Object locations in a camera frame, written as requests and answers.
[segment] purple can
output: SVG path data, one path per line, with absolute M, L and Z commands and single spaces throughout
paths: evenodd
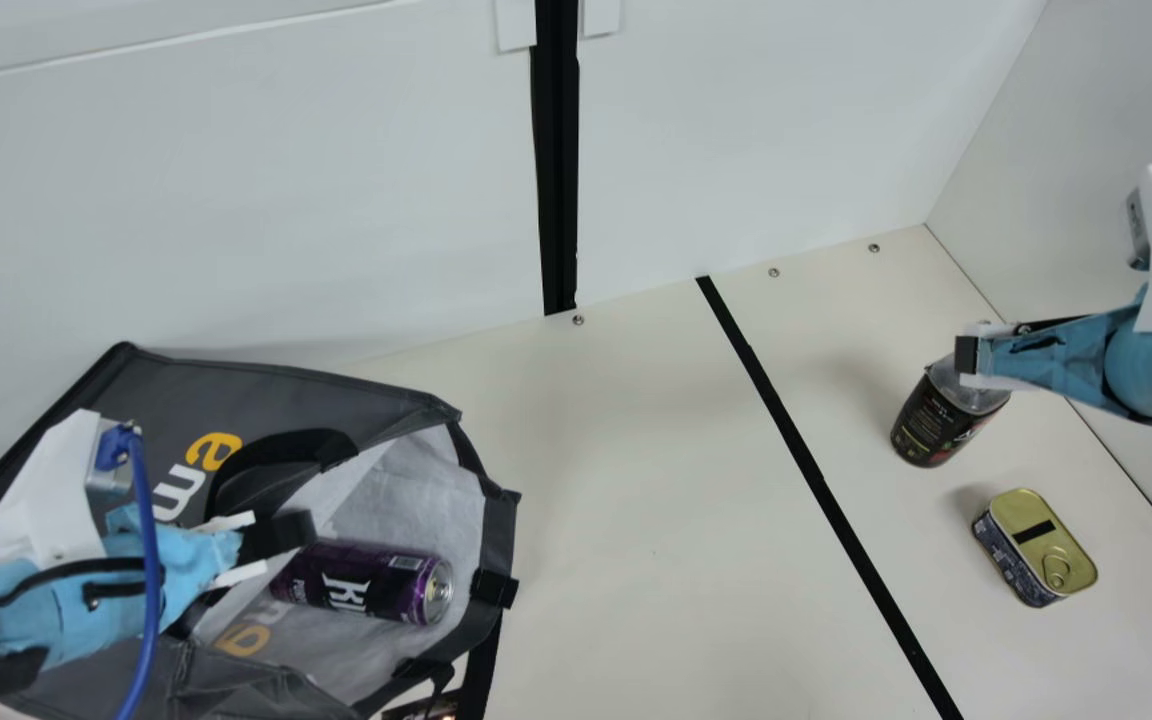
M 452 604 L 452 566 L 437 555 L 356 541 L 317 541 L 270 583 L 285 602 L 432 626 Z

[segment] white table surface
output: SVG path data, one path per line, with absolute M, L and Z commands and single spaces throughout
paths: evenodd
M 1073 407 L 1016 393 L 937 470 L 890 449 L 923 365 L 993 316 L 931 234 L 765 263 L 717 287 L 964 717 L 1152 719 L 1152 507 Z M 969 529 L 990 497 L 1023 486 L 1100 569 L 1043 611 L 1016 600 Z
M 695 283 L 581 312 L 348 370 L 522 492 L 488 717 L 937 717 Z

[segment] energy drink can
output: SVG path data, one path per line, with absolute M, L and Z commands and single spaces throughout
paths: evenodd
M 270 583 L 285 602 L 432 626 L 452 604 L 452 566 L 427 552 L 317 541 Z
M 1010 400 L 1006 389 L 963 387 L 954 355 L 924 370 L 892 427 L 892 447 L 910 464 L 937 468 L 950 460 Z
M 1064 600 L 1096 582 L 1092 559 L 1031 488 L 993 498 L 972 532 L 1030 607 Z

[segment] white panel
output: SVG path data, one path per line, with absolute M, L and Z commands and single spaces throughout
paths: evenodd
M 0 455 L 111 343 L 320 366 L 541 311 L 492 0 L 0 74 Z
M 695 283 L 581 312 L 349 369 L 522 493 L 488 717 L 937 717 Z
M 535 0 L 495 0 L 497 46 L 502 53 L 536 45 Z
M 776 265 L 719 275 L 719 291 L 963 717 L 1152 717 L 1152 507 L 1068 402 L 1018 393 L 937 470 L 890 447 L 923 365 L 992 316 L 968 278 L 923 228 Z M 1043 611 L 970 530 L 1016 487 L 1043 493 L 1100 570 Z
M 922 223 L 1044 0 L 637 0 L 579 45 L 582 302 Z
M 393 0 L 0 0 L 0 68 Z
M 929 225 L 1007 319 L 1132 301 L 1124 202 L 1152 162 L 1152 0 L 1053 3 Z M 1084 418 L 1152 500 L 1152 429 Z
M 621 29 L 621 0 L 584 0 L 581 3 L 581 35 L 594 37 Z

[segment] blue cable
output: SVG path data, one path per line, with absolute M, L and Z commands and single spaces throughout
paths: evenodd
M 159 612 L 162 607 L 159 536 L 156 531 L 154 503 L 150 500 L 150 477 L 145 469 L 145 441 L 141 435 L 128 433 L 127 454 L 132 464 L 132 486 L 136 488 L 136 505 L 141 515 L 141 543 L 145 546 L 145 634 L 141 636 L 141 659 L 136 661 L 132 687 L 128 688 L 118 720 L 132 720 L 150 684 L 150 672 L 154 668 L 154 652 L 159 641 Z

